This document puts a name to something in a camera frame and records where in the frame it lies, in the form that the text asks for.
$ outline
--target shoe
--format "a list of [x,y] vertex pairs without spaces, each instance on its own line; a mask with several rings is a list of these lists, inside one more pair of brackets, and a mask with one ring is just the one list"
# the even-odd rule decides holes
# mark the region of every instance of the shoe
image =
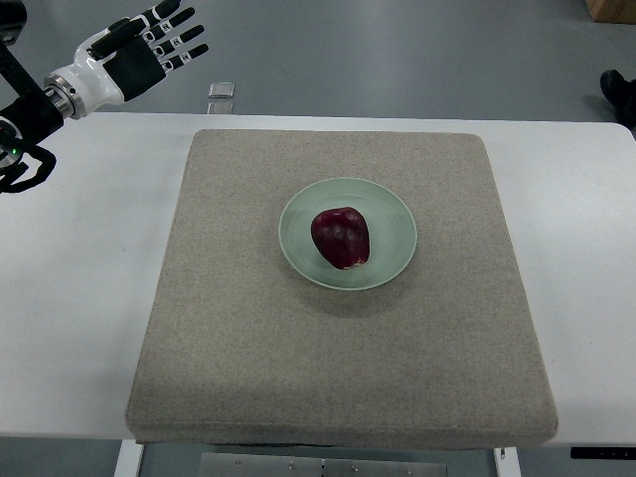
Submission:
[[600,89],[614,106],[616,122],[628,129],[636,127],[636,79],[630,82],[617,70],[608,70],[600,77]]

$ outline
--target table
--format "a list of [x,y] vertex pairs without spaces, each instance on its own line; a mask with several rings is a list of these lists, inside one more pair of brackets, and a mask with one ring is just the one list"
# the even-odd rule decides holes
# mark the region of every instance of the table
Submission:
[[194,133],[203,128],[482,137],[559,431],[633,445],[636,143],[606,123],[96,113],[45,147],[59,165],[0,197],[0,435],[130,438],[124,410]]

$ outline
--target gray cushion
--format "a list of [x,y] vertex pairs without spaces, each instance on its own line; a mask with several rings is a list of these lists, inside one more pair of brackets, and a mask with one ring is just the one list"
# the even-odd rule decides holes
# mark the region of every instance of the gray cushion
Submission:
[[[338,176],[388,187],[415,217],[415,256],[381,287],[321,287],[280,250],[285,204]],[[127,422],[141,442],[456,449],[554,436],[481,139],[197,133]]]

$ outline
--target plate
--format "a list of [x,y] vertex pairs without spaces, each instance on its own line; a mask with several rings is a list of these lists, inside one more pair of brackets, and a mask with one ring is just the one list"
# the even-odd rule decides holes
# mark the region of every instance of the plate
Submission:
[[[369,260],[347,270],[329,263],[311,238],[314,218],[341,207],[358,210],[369,228]],[[280,216],[278,239],[291,266],[304,277],[328,288],[365,290],[387,283],[406,268],[415,253],[417,228],[406,204],[386,187],[340,177],[296,194]]]

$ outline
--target apple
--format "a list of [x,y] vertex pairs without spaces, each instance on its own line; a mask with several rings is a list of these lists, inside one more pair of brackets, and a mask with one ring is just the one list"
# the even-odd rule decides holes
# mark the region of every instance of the apple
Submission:
[[365,218],[353,207],[330,209],[311,222],[311,238],[320,254],[340,270],[369,259],[369,229]]

